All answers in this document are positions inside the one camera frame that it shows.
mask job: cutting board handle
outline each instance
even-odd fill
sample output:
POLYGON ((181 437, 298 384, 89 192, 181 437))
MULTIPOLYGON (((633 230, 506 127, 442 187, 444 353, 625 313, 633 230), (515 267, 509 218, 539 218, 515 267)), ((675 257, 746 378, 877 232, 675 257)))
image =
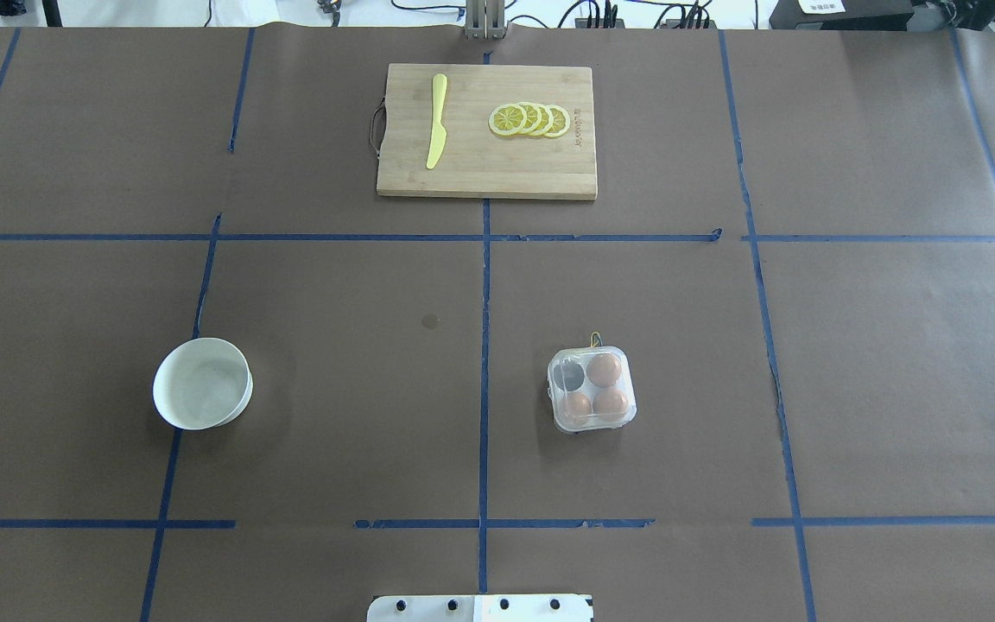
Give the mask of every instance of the cutting board handle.
POLYGON ((383 101, 378 103, 378 107, 374 113, 371 113, 371 129, 367 131, 367 142, 371 143, 371 149, 375 150, 375 159, 382 157, 383 138, 386 138, 386 98, 384 96, 383 101), (378 138, 378 143, 376 143, 375 136, 378 134, 378 119, 380 117, 383 118, 383 134, 378 138))

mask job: black device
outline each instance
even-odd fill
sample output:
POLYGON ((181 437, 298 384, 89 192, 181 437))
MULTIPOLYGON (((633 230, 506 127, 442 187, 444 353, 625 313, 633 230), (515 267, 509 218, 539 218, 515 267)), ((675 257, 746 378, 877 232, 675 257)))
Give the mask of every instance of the black device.
MULTIPOLYGON (((575 17, 574 27, 576 27, 576 28, 597 28, 597 27, 595 27, 595 25, 593 25, 593 20, 591 19, 591 17, 575 17)), ((620 19, 620 17, 617 17, 616 23, 613 23, 612 21, 609 21, 608 27, 604 27, 604 25, 603 25, 603 27, 601 27, 601 28, 623 28, 623 27, 624 27, 624 20, 620 19)))
MULTIPOLYGON (((805 4, 829 4, 806 0, 805 4)), ((912 17, 911 0, 842 0, 846 11, 812 15, 797 0, 778 0, 770 27, 781 30, 905 30, 912 17)))
POLYGON ((661 28, 661 29, 671 29, 671 30, 674 30, 674 29, 681 29, 681 30, 702 30, 702 29, 708 28, 708 29, 715 30, 716 29, 716 21, 715 20, 692 20, 692 21, 667 20, 667 21, 664 21, 663 23, 659 24, 659 28, 661 28))

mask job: white floor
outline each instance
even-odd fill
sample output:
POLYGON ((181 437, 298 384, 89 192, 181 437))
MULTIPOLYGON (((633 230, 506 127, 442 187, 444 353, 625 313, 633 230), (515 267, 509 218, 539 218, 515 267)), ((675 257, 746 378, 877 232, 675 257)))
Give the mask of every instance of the white floor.
MULTIPOLYGON (((303 25, 328 25, 316 0, 60 0, 60 16, 68 27, 197 27, 206 23, 206 3, 212 1, 210 25, 248 27, 283 21, 303 25)), ((29 12, 24 16, 1 17, 0 25, 44 25, 40 0, 25 0, 29 12)), ((399 0, 402 5, 459 4, 447 0, 399 0)), ((759 28, 768 28, 770 12, 777 0, 759 0, 759 28)), ((569 7, 566 0, 517 0, 506 13, 508 17, 536 16, 554 27, 569 7)), ((588 4, 573 15, 585 15, 588 4)), ((648 28, 662 12, 655 5, 620 1, 620 17, 628 28, 648 28)), ((755 4, 752 0, 714 0, 708 12, 720 28, 754 28, 755 4)), ((428 25, 456 23, 458 11, 403 11, 392 7, 390 0, 343 0, 340 25, 428 25)), ((531 20, 518 23, 532 25, 531 20)), ((566 28, 572 28, 567 19, 566 28)))

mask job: yellow knife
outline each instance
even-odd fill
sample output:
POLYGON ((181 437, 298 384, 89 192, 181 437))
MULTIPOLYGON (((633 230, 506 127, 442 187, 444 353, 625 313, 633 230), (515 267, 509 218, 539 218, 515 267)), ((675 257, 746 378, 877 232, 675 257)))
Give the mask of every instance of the yellow knife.
POLYGON ((443 144, 447 141, 447 130, 443 129, 443 98, 447 95, 447 76, 438 73, 432 76, 432 136, 429 138, 429 158, 427 169, 435 168, 435 163, 443 155, 443 144))

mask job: clear plastic box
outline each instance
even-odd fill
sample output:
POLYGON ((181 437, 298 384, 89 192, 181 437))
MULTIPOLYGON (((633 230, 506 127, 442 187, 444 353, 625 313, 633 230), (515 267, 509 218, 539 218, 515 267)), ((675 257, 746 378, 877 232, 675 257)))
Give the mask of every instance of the clear plastic box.
POLYGON ((568 434, 620 428, 636 416, 628 357, 619 347, 560 350, 548 363, 548 394, 555 425, 568 434))

